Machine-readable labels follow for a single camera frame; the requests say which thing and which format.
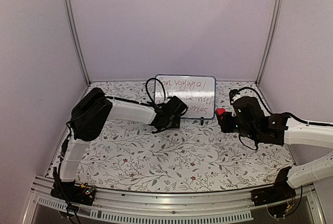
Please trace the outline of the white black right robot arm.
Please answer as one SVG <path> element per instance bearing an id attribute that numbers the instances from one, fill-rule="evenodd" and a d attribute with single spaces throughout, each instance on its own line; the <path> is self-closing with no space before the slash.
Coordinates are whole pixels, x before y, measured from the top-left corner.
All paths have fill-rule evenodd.
<path id="1" fill-rule="evenodd" d="M 332 124 L 301 120 L 291 113 L 271 113 L 266 116 L 255 97 L 241 97 L 232 104 L 233 110 L 223 108 L 215 111 L 223 133 L 237 133 L 257 146 L 263 144 L 303 144 L 332 149 Z M 276 185 L 269 190 L 273 201 L 280 201 L 302 185 L 332 176 L 332 153 L 300 166 L 282 169 Z"/>

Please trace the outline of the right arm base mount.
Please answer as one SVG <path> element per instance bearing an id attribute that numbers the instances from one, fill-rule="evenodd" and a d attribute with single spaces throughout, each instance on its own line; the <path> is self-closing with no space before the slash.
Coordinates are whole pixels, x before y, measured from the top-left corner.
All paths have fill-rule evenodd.
<path id="1" fill-rule="evenodd" d="M 291 199 L 296 196 L 296 191 L 287 184 L 288 173 L 291 166 L 279 171 L 272 186 L 251 191 L 251 200 L 255 206 L 271 204 L 279 201 Z"/>

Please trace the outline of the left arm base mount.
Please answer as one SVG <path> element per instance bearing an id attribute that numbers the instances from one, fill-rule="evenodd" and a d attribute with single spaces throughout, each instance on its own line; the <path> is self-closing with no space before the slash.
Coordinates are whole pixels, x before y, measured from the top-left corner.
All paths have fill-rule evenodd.
<path id="1" fill-rule="evenodd" d="M 75 181 L 64 182 L 60 179 L 58 172 L 59 169 L 54 167 L 54 184 L 50 192 L 52 197 L 65 200 L 70 203 L 78 203 L 87 206 L 93 205 L 96 194 L 95 186 L 89 186 L 87 183 L 79 185 L 76 184 Z"/>

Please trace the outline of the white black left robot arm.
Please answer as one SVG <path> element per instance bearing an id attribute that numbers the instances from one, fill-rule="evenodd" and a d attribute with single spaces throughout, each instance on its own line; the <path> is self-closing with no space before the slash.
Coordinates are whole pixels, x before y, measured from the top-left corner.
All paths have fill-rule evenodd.
<path id="1" fill-rule="evenodd" d="M 60 181 L 57 191 L 66 200 L 77 196 L 76 170 L 91 141 L 102 132 L 109 120 L 139 122 L 155 129 L 155 133 L 179 128 L 180 118 L 188 106 L 178 97 L 171 97 L 166 103 L 156 104 L 107 96 L 101 88 L 93 88 L 72 109 L 71 119 L 66 123 L 68 134 L 61 146 L 60 162 L 54 168 L 53 177 Z"/>

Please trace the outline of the red whiteboard eraser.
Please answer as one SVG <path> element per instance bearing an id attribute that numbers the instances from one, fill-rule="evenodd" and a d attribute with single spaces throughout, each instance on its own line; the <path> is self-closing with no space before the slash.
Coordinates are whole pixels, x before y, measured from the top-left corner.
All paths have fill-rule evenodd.
<path id="1" fill-rule="evenodd" d="M 217 108 L 215 110 L 215 115 L 216 116 L 221 116 L 222 114 L 224 114 L 226 112 L 226 110 L 224 108 Z"/>

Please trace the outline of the blue framed whiteboard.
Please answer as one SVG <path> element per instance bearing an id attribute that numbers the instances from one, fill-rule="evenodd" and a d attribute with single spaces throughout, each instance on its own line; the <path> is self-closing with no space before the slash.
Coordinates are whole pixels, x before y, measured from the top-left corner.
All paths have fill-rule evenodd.
<path id="1" fill-rule="evenodd" d="M 173 96 L 188 106 L 186 119 L 214 118 L 216 79 L 213 76 L 156 75 L 154 100 L 162 103 Z"/>

